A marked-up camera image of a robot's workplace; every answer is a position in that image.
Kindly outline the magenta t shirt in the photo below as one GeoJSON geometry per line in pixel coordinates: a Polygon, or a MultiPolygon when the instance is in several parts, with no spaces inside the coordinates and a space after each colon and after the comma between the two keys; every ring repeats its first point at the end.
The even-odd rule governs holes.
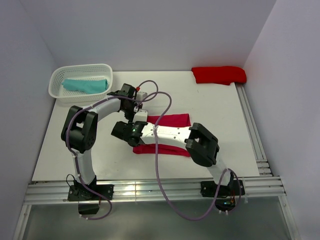
{"type": "MultiPolygon", "coordinates": [[[[184,128],[190,127],[190,115],[188,113],[183,114],[170,114],[164,115],[159,121],[161,126],[166,127],[176,127],[176,128],[184,128]]],[[[156,153],[156,145],[155,144],[147,144],[133,147],[132,152],[137,155],[143,154],[155,154],[156,153]]],[[[189,152],[185,148],[180,148],[171,145],[159,144],[158,145],[158,153],[162,155],[174,155],[174,156],[183,156],[190,157],[189,152]]]]}

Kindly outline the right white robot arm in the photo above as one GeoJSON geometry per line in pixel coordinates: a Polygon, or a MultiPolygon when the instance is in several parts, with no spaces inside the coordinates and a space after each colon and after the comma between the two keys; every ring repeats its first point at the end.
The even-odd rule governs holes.
{"type": "Polygon", "coordinates": [[[193,162],[208,169],[220,194],[227,195],[234,188],[231,173],[222,160],[217,158],[220,150],[218,139],[200,123],[187,127],[170,127],[144,121],[119,121],[111,135],[127,142],[131,147],[158,144],[185,149],[193,162]]]}

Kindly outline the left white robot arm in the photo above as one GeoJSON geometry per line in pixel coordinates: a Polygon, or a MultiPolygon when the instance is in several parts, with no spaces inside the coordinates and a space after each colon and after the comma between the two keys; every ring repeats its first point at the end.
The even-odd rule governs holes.
{"type": "Polygon", "coordinates": [[[71,152],[75,166],[75,181],[82,184],[79,194],[86,200],[96,197],[98,188],[93,170],[91,148],[97,138],[98,122],[113,113],[124,112],[128,122],[119,121],[112,129],[111,135],[137,147],[143,142],[142,123],[134,124],[134,116],[142,108],[142,100],[147,93],[139,91],[129,84],[123,84],[120,90],[110,92],[106,97],[92,105],[72,106],[67,114],[61,139],[71,152]]]}

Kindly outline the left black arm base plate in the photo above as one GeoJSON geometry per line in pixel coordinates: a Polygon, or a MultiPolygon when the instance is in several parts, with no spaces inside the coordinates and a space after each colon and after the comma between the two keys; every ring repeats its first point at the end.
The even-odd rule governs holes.
{"type": "Polygon", "coordinates": [[[113,184],[97,184],[97,177],[89,185],[83,186],[72,174],[65,180],[69,187],[67,201],[78,202],[78,213],[81,217],[91,217],[98,213],[102,200],[113,199],[113,184]]]}

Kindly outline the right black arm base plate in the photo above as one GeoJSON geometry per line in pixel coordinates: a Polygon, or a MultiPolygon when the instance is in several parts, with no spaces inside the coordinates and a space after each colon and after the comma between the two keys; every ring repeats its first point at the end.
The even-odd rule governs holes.
{"type": "MultiPolygon", "coordinates": [[[[222,212],[231,211],[236,207],[237,200],[236,197],[243,197],[245,192],[245,187],[243,181],[239,181],[240,186],[237,181],[233,181],[228,186],[221,185],[217,200],[215,201],[215,207],[222,212]]],[[[200,182],[200,194],[204,198],[214,198],[218,185],[213,180],[201,181],[200,182]]]]}

